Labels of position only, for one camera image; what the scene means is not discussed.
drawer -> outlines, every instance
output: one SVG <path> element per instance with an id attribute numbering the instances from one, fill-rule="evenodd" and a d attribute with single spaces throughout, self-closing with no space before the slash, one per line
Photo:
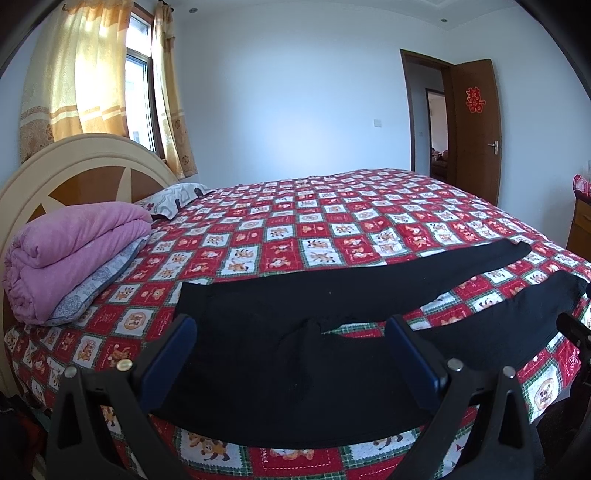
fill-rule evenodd
<path id="1" fill-rule="evenodd" d="M 591 233 L 591 205 L 577 200 L 574 211 L 574 222 L 583 230 Z"/>
<path id="2" fill-rule="evenodd" d="M 569 243 L 566 248 L 591 262 L 591 233 L 573 223 L 570 227 Z"/>

curtain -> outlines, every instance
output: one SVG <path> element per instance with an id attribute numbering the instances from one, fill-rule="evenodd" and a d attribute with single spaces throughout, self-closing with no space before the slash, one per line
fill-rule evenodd
<path id="1" fill-rule="evenodd" d="M 61 4 L 37 42 L 21 108 L 21 162 L 72 135 L 128 137 L 125 36 L 133 0 Z"/>
<path id="2" fill-rule="evenodd" d="M 174 70 L 173 15 L 161 1 L 156 6 L 152 32 L 154 88 L 158 125 L 166 164 L 179 179 L 195 175 L 197 168 L 178 96 Z"/>

cream headboard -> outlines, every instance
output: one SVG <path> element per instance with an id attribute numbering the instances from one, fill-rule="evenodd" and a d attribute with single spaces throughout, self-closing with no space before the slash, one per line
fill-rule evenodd
<path id="1" fill-rule="evenodd" d="M 12 236 L 25 223 L 63 206 L 135 202 L 177 183 L 156 155 L 128 138 L 84 134 L 66 138 L 27 160 L 0 192 L 0 278 Z M 0 286 L 0 390 L 18 393 L 4 333 L 15 323 Z"/>

pillow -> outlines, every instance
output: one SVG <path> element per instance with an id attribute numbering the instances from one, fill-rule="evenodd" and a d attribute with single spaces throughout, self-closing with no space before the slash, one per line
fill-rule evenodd
<path id="1" fill-rule="evenodd" d="M 51 317 L 43 325 L 50 327 L 63 325 L 75 322 L 82 317 L 92 301 L 125 271 L 149 238 L 150 236 L 146 235 L 134 240 L 111 260 L 97 268 L 91 276 L 57 304 Z"/>
<path id="2" fill-rule="evenodd" d="M 145 208 L 153 217 L 161 215 L 172 220 L 182 207 L 209 192 L 212 190 L 202 183 L 176 183 L 135 204 Z"/>

ceiling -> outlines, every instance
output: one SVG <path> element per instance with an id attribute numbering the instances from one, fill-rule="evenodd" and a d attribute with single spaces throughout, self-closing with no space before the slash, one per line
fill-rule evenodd
<path id="1" fill-rule="evenodd" d="M 176 10 L 189 15 L 190 8 L 199 11 L 193 15 L 207 15 L 250 5 L 286 3 L 294 0 L 168 0 Z M 307 0 L 321 3 L 328 0 Z M 473 20 L 495 10 L 517 5 L 515 0 L 333 0 L 333 3 L 359 5 L 389 10 L 429 22 L 445 30 Z"/>

